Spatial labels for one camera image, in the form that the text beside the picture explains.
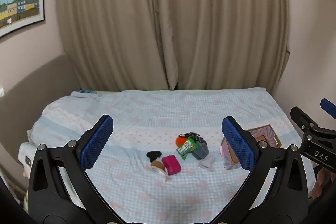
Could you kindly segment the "person's right hand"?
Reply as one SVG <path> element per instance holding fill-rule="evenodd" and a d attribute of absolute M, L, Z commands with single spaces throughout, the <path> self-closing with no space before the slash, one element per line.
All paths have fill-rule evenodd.
<path fill-rule="evenodd" d="M 326 186 L 326 184 L 329 181 L 334 181 L 335 180 L 335 174 L 330 172 L 329 170 L 325 169 L 324 167 L 317 166 L 315 170 L 318 170 L 317 172 L 317 177 L 316 177 L 316 182 L 313 186 L 313 189 L 310 193 L 310 197 L 315 200 L 318 198 L 323 191 L 323 187 Z"/>

